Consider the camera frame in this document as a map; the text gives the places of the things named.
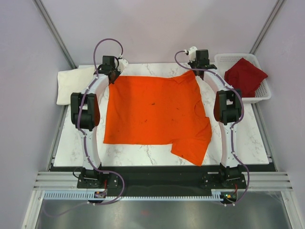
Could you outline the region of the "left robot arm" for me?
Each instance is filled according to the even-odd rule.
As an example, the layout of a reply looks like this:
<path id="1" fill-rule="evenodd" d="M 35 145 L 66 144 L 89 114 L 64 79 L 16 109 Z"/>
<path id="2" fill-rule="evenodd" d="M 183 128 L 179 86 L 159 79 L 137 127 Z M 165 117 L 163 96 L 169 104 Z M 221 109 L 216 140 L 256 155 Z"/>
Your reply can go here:
<path id="1" fill-rule="evenodd" d="M 128 62 L 122 57 L 103 56 L 94 67 L 93 79 L 80 92 L 71 94 L 71 122 L 81 137 L 83 165 L 86 170 L 101 168 L 97 148 L 97 127 L 100 123 L 101 99 L 109 84 L 114 83 Z"/>

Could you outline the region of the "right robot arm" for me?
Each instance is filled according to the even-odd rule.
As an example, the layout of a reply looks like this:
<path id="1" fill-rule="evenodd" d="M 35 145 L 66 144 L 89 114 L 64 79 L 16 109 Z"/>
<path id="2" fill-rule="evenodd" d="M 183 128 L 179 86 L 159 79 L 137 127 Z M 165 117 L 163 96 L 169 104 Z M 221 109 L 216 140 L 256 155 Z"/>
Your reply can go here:
<path id="1" fill-rule="evenodd" d="M 193 46 L 186 51 L 186 55 L 189 57 L 188 65 L 195 75 L 205 81 L 215 93 L 213 115 L 221 131 L 221 168 L 237 168 L 240 165 L 236 160 L 237 124 L 244 117 L 241 92 L 230 87 L 220 75 L 214 72 L 216 67 L 210 64 L 208 50 L 199 50 Z"/>

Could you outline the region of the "aluminium corner post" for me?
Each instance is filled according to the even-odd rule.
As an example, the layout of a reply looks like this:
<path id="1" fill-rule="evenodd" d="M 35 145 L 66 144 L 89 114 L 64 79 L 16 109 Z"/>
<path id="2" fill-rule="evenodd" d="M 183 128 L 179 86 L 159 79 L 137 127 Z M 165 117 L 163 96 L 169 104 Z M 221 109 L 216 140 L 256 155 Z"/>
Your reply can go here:
<path id="1" fill-rule="evenodd" d="M 275 5 L 273 6 L 272 10 L 270 11 L 265 23 L 263 24 L 258 36 L 256 37 L 249 53 L 256 54 L 260 45 L 262 44 L 264 38 L 266 37 L 269 29 L 271 28 L 272 24 L 275 22 L 278 14 L 280 13 L 282 7 L 286 3 L 286 0 L 277 0 Z"/>
<path id="2" fill-rule="evenodd" d="M 44 22 L 46 23 L 49 31 L 51 32 L 53 38 L 55 39 L 59 49 L 61 50 L 63 57 L 65 58 L 65 60 L 67 61 L 67 63 L 69 64 L 69 66 L 72 69 L 76 69 L 77 66 L 74 62 L 74 60 L 72 59 L 72 56 L 70 55 L 64 40 L 62 39 L 59 31 L 57 30 L 51 16 L 49 15 L 46 7 L 43 4 L 43 1 L 41 0 L 33 0 L 33 3 L 35 4 L 36 8 L 38 9 L 40 15 L 42 16 Z"/>

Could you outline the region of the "right aluminium corner post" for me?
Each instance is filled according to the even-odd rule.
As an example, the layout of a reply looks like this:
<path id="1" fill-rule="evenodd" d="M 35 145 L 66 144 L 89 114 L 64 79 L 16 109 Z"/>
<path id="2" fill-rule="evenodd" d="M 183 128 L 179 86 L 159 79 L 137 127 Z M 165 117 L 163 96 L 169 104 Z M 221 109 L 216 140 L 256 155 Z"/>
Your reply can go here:
<path id="1" fill-rule="evenodd" d="M 265 23 L 263 24 L 258 36 L 256 37 L 249 53 L 256 54 L 260 45 L 262 44 L 264 38 L 266 37 L 269 29 L 271 28 L 272 24 L 275 22 L 278 14 L 280 13 L 282 7 L 286 3 L 286 0 L 277 0 L 275 5 L 273 6 L 272 10 L 270 11 Z"/>

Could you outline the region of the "dark red t shirt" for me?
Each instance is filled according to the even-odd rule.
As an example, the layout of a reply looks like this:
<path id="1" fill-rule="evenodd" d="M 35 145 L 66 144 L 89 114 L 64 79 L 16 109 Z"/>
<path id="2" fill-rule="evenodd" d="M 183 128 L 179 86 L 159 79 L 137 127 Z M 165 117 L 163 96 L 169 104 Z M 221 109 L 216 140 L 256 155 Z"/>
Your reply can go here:
<path id="1" fill-rule="evenodd" d="M 255 97 L 255 91 L 267 77 L 265 72 L 244 58 L 241 58 L 224 74 L 226 82 L 233 88 L 240 89 L 242 96 L 246 98 Z"/>

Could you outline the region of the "aluminium frame rail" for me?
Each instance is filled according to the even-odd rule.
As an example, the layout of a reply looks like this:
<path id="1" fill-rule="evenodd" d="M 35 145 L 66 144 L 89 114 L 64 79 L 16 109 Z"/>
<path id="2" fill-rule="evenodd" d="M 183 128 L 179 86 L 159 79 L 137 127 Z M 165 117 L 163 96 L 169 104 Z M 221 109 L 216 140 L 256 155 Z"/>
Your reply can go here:
<path id="1" fill-rule="evenodd" d="M 204 186 L 211 189 L 243 190 L 248 186 L 249 191 L 290 191 L 292 185 L 285 172 L 251 172 L 250 179 L 244 172 L 244 178 L 221 182 L 215 172 L 204 175 L 203 172 L 180 173 L 120 173 L 127 187 L 131 186 Z M 39 172 L 35 190 L 74 190 L 79 181 L 71 172 Z"/>

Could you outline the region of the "orange t shirt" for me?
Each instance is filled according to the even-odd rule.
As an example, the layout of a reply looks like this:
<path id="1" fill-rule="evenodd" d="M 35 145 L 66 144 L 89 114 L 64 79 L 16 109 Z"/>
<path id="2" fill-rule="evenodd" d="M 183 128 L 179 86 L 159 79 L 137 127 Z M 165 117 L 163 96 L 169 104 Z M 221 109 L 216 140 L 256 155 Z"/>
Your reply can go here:
<path id="1" fill-rule="evenodd" d="M 172 145 L 172 154 L 200 166 L 212 138 L 192 71 L 171 78 L 120 76 L 109 86 L 104 143 Z"/>

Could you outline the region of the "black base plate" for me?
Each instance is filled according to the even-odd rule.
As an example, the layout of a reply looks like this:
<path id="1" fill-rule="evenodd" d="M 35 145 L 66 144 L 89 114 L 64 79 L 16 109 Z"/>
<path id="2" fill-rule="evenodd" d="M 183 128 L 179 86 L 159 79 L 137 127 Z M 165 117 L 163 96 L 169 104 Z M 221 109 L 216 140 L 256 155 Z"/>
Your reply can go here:
<path id="1" fill-rule="evenodd" d="M 257 173 L 269 175 L 274 164 L 239 166 L 222 170 L 220 166 L 130 166 L 104 167 L 99 175 L 93 169 L 51 167 L 52 172 L 66 172 L 77 181 L 77 188 L 105 188 L 108 196 L 123 197 L 195 197 L 210 195 L 213 189 L 243 190 L 247 171 L 250 184 Z"/>

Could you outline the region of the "left aluminium corner post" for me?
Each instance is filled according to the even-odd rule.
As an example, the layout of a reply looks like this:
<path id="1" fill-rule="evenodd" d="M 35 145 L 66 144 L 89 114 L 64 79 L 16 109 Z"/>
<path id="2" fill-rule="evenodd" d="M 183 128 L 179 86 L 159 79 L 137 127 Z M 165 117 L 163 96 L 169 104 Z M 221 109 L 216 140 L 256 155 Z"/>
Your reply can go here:
<path id="1" fill-rule="evenodd" d="M 65 60 L 67 61 L 67 63 L 69 64 L 69 66 L 72 69 L 76 69 L 77 66 L 74 62 L 74 60 L 72 59 L 72 56 L 70 55 L 64 40 L 62 39 L 59 31 L 57 30 L 51 16 L 49 15 L 46 7 L 43 4 L 43 1 L 41 0 L 33 0 L 33 3 L 35 4 L 36 8 L 38 9 L 40 15 L 42 16 L 44 22 L 46 23 L 49 31 L 51 32 L 53 38 L 55 39 L 59 49 L 61 50 L 63 57 L 65 58 Z"/>

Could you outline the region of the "cream folded t shirt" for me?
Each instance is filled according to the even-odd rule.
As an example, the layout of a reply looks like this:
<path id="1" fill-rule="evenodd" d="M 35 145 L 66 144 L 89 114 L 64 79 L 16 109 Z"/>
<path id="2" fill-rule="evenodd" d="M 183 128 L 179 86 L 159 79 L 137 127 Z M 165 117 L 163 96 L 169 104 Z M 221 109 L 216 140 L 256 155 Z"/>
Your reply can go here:
<path id="1" fill-rule="evenodd" d="M 68 71 L 60 71 L 57 75 L 57 105 L 69 105 L 71 94 L 81 92 L 93 79 L 95 68 L 85 67 Z"/>

